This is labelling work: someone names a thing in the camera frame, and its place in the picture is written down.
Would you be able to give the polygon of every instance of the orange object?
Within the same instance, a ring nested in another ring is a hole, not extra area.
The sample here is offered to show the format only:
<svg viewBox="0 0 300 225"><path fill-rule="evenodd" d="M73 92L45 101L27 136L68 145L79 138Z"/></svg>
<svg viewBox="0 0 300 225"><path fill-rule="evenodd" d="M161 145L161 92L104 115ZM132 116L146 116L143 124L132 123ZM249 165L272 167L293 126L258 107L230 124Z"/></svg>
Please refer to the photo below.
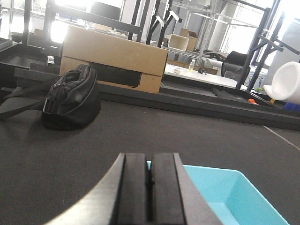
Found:
<svg viewBox="0 0 300 225"><path fill-rule="evenodd" d="M258 105L258 104L256 103L256 101L255 101L253 98L249 98L249 99L248 99L248 102L250 102L250 103L252 103L252 104L254 104L254 105Z"/></svg>

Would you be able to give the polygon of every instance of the black office chair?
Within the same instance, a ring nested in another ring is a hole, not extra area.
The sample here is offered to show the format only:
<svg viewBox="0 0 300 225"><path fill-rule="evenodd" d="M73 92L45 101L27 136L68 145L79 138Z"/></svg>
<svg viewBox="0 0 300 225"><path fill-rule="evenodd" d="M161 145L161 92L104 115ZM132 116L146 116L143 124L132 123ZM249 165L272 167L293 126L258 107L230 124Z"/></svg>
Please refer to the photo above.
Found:
<svg viewBox="0 0 300 225"><path fill-rule="evenodd" d="M222 63L221 76L231 78L237 82L240 81L246 58L246 54L232 51Z"/></svg>

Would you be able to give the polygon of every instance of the box lid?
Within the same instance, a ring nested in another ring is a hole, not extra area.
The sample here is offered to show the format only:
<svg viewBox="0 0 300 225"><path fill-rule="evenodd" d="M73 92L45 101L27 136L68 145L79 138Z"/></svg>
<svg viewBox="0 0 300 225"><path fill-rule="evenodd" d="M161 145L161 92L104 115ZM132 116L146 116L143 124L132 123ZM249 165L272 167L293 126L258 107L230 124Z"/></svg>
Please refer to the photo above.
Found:
<svg viewBox="0 0 300 225"><path fill-rule="evenodd" d="M166 49L69 26L63 56L162 76Z"/></svg>

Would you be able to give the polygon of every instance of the black label on box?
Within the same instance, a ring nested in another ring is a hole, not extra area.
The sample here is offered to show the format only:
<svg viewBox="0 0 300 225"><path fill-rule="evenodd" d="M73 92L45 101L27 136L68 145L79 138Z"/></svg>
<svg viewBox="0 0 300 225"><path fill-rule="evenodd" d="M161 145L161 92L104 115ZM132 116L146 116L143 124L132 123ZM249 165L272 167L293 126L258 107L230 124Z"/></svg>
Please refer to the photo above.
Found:
<svg viewBox="0 0 300 225"><path fill-rule="evenodd" d="M90 63L90 67L97 71L99 81L124 84L130 87L138 87L142 73L126 70L118 67L111 67L99 63Z"/></svg>

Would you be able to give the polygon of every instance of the bag strap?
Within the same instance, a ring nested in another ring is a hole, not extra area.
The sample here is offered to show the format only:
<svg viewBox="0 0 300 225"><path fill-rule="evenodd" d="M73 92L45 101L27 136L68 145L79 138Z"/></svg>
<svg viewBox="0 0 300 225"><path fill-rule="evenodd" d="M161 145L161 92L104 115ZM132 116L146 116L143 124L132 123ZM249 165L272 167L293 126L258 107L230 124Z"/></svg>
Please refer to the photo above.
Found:
<svg viewBox="0 0 300 225"><path fill-rule="evenodd" d="M33 104L25 105L20 108L16 108L16 109L12 109L12 110L9 110L9 109L4 110L3 112L0 112L0 120L15 116L19 113L22 113L22 112L24 112L26 110L30 110L30 109L41 111L41 110L43 110L44 104L45 104L45 101L43 100L43 101L35 102Z"/></svg>
<svg viewBox="0 0 300 225"><path fill-rule="evenodd" d="M3 99L6 100L8 98L13 98L13 97L21 97L21 96L26 96L28 94L32 94L36 91L41 91L44 90L46 88L50 89L51 85L54 83L54 81L56 81L58 78L56 77L55 79L50 79L48 81L42 82L39 85L35 85L35 86L31 86L31 87L27 87L24 88L22 90L13 92L9 95L6 95Z"/></svg>
<svg viewBox="0 0 300 225"><path fill-rule="evenodd" d="M40 85L31 86L31 87L13 92L13 93L5 96L3 99L7 101L9 98L24 97L26 95L35 93L37 91L41 91L41 90L44 90L44 89L50 89L51 85L57 79L58 78L56 77L55 79L50 79L48 81L42 82ZM46 100L46 94L41 94L40 93L40 94L36 95L38 97L44 97L43 95L45 96L44 99L42 99L38 102L34 102L34 103L31 102L31 103L25 104L21 107L11 109L8 104L7 104L8 107L6 107L6 109L1 110L1 107L0 107L0 120L15 116L19 113L22 113L22 112L26 111L26 110L40 110L40 111L42 111L43 107L44 107L44 104L45 104L45 100Z"/></svg>

